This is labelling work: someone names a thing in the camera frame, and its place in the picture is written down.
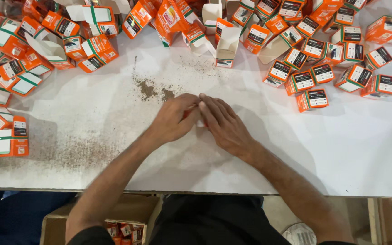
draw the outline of black label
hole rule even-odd
[[[378,52],[378,54],[380,54],[380,56],[382,57],[382,59],[384,59],[384,61],[386,63],[392,61],[391,56],[389,55],[389,53],[386,51],[386,49],[384,47],[380,47],[380,48],[376,49],[376,52]]]
[[[315,75],[320,75],[320,74],[324,74],[326,72],[332,72],[332,69],[329,66],[329,64],[322,64],[317,67],[314,67],[313,71],[314,71]]]
[[[312,20],[311,18],[309,18],[308,16],[305,17],[305,18],[302,20],[302,22],[305,23],[305,24],[307,24],[307,25],[309,25],[309,26],[311,26],[314,30],[317,30],[317,28],[318,28],[318,23],[315,22],[314,20]]]
[[[326,98],[324,90],[307,91],[309,99]]]

